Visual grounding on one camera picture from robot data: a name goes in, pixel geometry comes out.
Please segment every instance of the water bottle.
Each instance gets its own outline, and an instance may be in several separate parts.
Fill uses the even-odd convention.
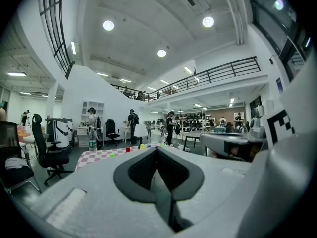
[[[96,133],[94,128],[91,128],[89,131],[89,151],[93,153],[97,152]]]

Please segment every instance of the mesh office chair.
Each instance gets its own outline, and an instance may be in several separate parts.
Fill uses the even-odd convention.
[[[62,151],[60,148],[57,148],[56,145],[61,142],[55,141],[50,142],[53,146],[50,146],[47,149],[46,142],[44,140],[41,128],[42,118],[38,114],[34,114],[32,117],[32,132],[35,139],[35,142],[38,146],[39,152],[39,163],[43,168],[52,167],[54,169],[47,169],[47,173],[50,175],[44,182],[44,185],[48,185],[48,180],[52,179],[54,176],[61,177],[61,173],[72,173],[73,171],[64,170],[63,164],[69,162],[68,153]]]
[[[106,137],[111,138],[111,141],[115,143],[116,146],[118,144],[114,141],[115,138],[119,137],[119,130],[118,129],[118,134],[115,134],[115,122],[113,120],[108,120],[106,123]]]
[[[28,153],[25,152],[28,166],[21,168],[5,168],[5,161],[9,158],[22,158],[21,147],[18,140],[17,124],[13,122],[0,121],[0,176],[4,186],[11,192],[12,190],[29,182],[39,193],[39,185],[35,187],[28,179],[34,176],[31,169]]]

